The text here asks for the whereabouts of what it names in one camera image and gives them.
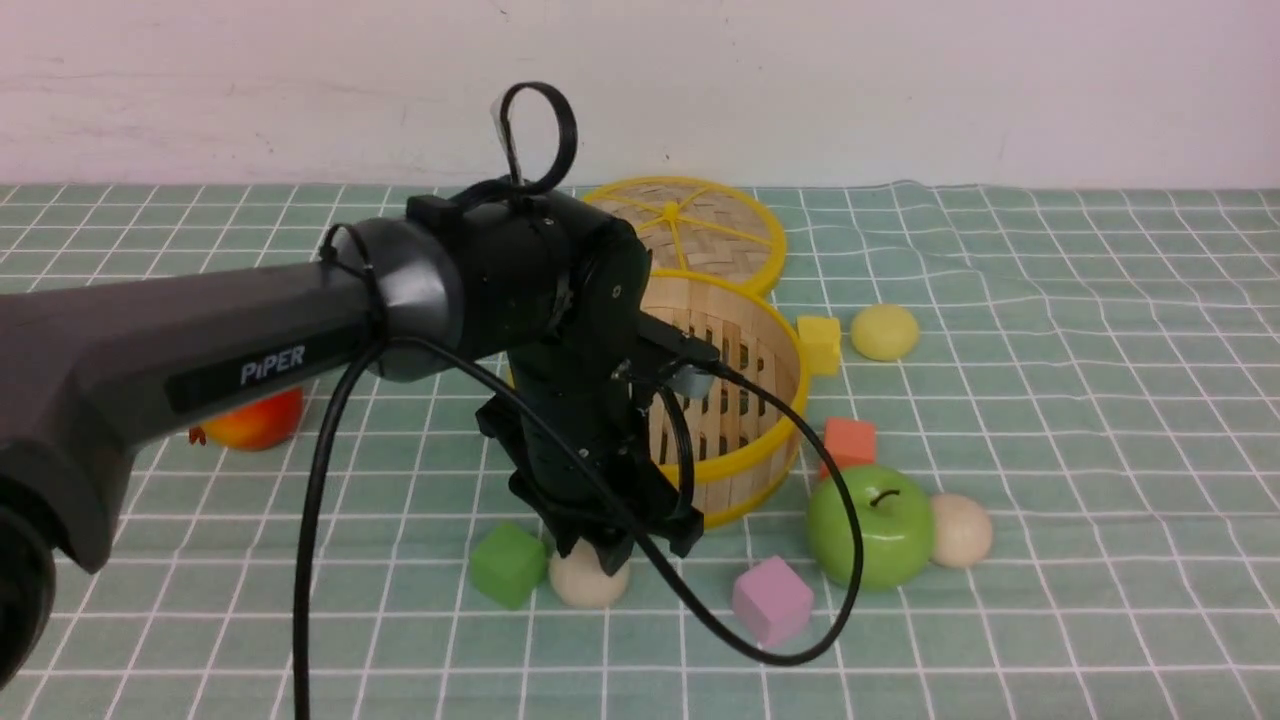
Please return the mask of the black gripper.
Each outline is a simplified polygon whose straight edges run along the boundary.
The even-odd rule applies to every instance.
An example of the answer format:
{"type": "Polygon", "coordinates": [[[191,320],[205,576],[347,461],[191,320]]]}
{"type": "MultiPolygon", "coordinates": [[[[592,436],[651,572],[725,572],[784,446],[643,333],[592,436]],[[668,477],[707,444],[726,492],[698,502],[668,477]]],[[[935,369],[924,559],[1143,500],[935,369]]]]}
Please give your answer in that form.
{"type": "Polygon", "coordinates": [[[590,542],[607,577],[627,568],[636,539],[580,470],[582,462],[646,534],[667,539],[673,556],[687,557],[704,534],[703,514],[650,456],[654,384],[631,377],[630,356],[572,343],[524,346],[509,355],[515,391],[550,430],[498,396],[477,411],[481,432],[516,465],[513,493],[543,519],[556,544],[590,542]]]}

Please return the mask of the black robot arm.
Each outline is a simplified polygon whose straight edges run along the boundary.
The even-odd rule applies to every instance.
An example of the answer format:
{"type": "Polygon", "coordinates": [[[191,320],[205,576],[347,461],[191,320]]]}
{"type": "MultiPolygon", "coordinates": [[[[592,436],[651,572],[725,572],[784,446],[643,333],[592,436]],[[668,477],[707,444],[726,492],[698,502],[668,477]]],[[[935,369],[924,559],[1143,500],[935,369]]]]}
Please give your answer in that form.
{"type": "Polygon", "coordinates": [[[52,553],[108,561],[146,445],[338,366],[416,382],[506,354],[516,400],[477,413],[557,548],[613,571],[704,521],[650,457],[646,406],[678,355],[716,351],[640,309],[649,250],[550,191],[415,196],[330,231],[315,261],[3,296],[3,680],[44,634],[52,553]]]}

